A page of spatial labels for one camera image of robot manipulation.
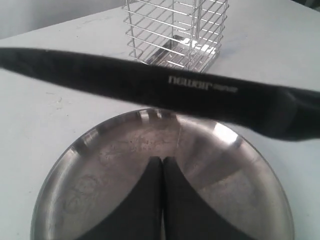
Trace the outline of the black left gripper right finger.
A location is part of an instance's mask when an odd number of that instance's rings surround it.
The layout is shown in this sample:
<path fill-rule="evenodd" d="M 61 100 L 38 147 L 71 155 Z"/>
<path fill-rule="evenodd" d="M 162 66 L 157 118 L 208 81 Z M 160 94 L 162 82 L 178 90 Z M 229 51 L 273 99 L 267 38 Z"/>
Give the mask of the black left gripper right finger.
<path fill-rule="evenodd" d="M 211 208 L 174 157 L 162 162 L 162 204 L 167 240 L 246 240 L 248 235 Z"/>

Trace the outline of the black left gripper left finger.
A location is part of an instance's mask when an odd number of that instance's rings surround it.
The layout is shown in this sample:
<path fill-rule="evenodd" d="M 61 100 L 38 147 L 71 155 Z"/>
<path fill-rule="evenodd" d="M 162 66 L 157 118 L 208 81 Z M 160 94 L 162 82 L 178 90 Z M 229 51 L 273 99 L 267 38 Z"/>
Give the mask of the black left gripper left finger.
<path fill-rule="evenodd" d="M 123 201 L 79 240 L 159 240 L 162 226 L 162 160 L 148 164 Z"/>

